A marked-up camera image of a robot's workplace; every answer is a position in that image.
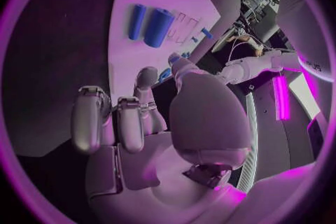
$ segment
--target purple light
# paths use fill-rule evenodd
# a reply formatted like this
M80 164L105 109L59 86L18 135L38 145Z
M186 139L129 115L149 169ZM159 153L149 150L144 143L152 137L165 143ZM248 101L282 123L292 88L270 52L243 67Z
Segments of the purple light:
M290 95L284 76L273 79L274 97L276 100L276 120L290 119Z

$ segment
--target white robotic arm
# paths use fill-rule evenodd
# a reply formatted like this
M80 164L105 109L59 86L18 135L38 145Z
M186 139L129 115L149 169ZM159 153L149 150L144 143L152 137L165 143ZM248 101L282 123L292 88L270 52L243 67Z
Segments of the white robotic arm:
M263 71L280 72L282 69L301 70L296 53L271 50L261 57L246 57L226 63L218 74L225 84L238 84L257 77Z

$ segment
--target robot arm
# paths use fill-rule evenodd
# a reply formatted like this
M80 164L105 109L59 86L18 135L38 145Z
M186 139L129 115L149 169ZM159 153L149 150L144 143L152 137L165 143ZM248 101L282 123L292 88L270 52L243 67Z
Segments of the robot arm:
M282 53L280 50L266 52L261 57L246 57L226 63L218 75L225 83L238 84L257 77L263 71L280 72L283 69L301 70L296 53Z

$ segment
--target magenta led strip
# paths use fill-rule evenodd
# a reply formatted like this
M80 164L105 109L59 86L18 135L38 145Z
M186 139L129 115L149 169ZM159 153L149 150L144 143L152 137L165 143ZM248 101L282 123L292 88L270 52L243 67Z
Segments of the magenta led strip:
M276 100L276 120L290 119L290 95L284 76L273 79L274 97Z

